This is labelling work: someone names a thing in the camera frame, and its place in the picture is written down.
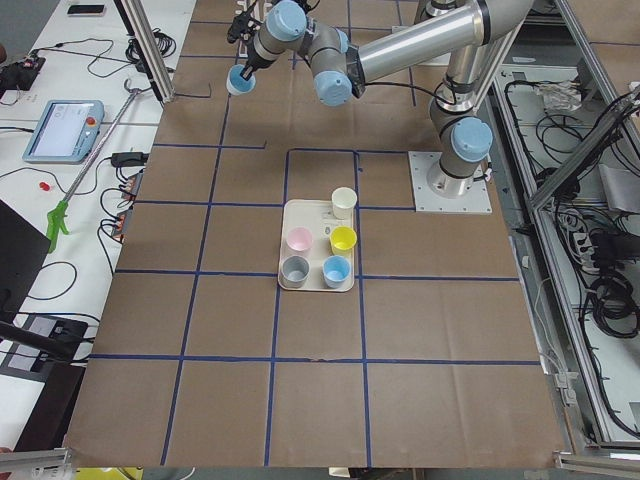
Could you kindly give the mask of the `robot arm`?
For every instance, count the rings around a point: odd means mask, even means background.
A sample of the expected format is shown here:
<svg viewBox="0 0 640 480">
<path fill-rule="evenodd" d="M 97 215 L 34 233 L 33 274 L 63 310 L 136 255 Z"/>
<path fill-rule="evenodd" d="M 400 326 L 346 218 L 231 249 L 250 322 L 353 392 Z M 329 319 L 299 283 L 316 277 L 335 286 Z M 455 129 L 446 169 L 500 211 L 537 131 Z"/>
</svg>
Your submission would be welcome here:
<svg viewBox="0 0 640 480">
<path fill-rule="evenodd" d="M 247 60 L 227 78 L 247 92 L 276 63 L 286 70 L 283 147 L 447 150 L 449 125 L 473 115 L 529 1 L 419 1 L 404 29 L 351 34 L 296 1 L 274 4 L 248 37 Z"/>
</svg>

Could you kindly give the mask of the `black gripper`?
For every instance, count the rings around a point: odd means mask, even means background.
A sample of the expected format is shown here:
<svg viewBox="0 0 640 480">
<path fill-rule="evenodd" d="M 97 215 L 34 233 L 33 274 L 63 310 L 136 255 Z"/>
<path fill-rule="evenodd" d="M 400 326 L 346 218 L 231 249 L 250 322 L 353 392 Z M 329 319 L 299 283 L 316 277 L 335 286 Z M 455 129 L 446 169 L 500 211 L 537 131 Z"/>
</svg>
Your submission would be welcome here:
<svg viewBox="0 0 640 480">
<path fill-rule="evenodd" d="M 255 50 L 254 47 L 247 48 L 247 61 L 243 68 L 244 75 L 253 75 L 257 70 L 265 67 L 265 59 Z"/>
</svg>

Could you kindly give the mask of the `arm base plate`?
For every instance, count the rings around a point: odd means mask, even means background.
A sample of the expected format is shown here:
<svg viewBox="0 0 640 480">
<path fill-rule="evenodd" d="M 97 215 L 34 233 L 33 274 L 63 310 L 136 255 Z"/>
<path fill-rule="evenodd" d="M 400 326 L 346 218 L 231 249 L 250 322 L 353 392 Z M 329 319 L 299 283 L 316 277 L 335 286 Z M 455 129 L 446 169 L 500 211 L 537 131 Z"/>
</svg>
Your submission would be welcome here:
<svg viewBox="0 0 640 480">
<path fill-rule="evenodd" d="M 415 211 L 418 213 L 489 215 L 487 182 L 481 166 L 466 179 L 448 176 L 441 169 L 440 152 L 409 151 Z"/>
</svg>

